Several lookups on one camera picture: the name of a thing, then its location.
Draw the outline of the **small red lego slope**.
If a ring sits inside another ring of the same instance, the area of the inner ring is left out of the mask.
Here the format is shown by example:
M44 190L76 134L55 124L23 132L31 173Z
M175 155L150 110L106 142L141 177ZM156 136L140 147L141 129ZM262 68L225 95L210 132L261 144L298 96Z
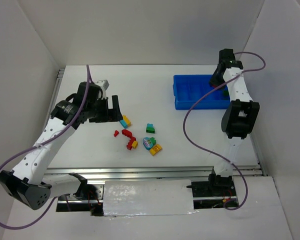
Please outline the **small red lego slope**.
M120 132L119 132L118 130L115 130L113 136L114 136L114 137L117 137L117 136L119 135L119 133L120 133Z

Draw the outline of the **red stepped lego brick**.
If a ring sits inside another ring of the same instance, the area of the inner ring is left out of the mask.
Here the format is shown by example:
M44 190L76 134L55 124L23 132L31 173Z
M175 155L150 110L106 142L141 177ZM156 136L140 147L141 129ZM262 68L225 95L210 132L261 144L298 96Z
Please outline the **red stepped lego brick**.
M124 136L126 136L126 137L128 137L128 138L130 138L130 139L133 137L132 132L129 131L129 130L127 130L127 129L122 129L122 130L121 130L121 133L122 133Z

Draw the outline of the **small yellow lego brick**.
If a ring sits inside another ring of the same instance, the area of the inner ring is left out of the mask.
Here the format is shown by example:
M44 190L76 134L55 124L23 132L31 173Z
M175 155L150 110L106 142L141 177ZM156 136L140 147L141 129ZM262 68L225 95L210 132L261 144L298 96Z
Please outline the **small yellow lego brick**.
M132 147L133 149L136 149L136 148L138 147L138 142L137 142L136 140L133 141L131 147Z

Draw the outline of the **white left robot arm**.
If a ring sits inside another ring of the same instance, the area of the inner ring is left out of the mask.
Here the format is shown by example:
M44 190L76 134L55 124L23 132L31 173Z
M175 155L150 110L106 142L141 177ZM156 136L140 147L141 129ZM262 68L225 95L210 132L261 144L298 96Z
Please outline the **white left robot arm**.
M60 148L81 124L122 120L117 95L112 96L113 107L108 106L108 87L107 80L90 84L81 82L76 93L55 106L45 129L33 145L34 150L12 170L1 170L0 184L8 195L32 210L38 210L50 198L70 194L82 199L94 189L77 173L57 176L45 176L45 173Z

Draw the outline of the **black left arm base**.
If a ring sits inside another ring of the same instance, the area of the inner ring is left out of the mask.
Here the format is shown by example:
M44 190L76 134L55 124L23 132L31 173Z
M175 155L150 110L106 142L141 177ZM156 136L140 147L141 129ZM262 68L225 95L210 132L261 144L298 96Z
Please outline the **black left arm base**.
M104 216L105 184L88 184L87 189L80 196L74 194L63 195L58 198L57 213L88 213L94 217Z

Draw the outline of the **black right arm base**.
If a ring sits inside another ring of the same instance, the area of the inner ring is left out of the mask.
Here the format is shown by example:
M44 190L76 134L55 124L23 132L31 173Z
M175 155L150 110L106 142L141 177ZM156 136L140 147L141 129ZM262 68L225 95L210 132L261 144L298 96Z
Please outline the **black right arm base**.
M211 173L207 181L192 181L186 188L192 191L195 210L239 206L232 176L221 177Z

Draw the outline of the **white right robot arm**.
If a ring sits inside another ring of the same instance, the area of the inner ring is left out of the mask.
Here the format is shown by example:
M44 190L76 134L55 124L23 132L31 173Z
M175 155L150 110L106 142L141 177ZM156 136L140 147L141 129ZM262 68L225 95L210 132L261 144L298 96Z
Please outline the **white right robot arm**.
M233 171L239 168L235 164L239 146L253 131L260 104L250 96L244 74L254 72L255 69L244 69L240 60L236 59L233 49L225 48L219 51L218 64L209 80L212 90L199 98L191 107L193 110L202 100L223 88L228 89L230 103L221 119L221 131L227 139L224 153L204 148L190 139L187 132L185 138L195 147L218 157L208 176L212 188L229 188L233 181Z

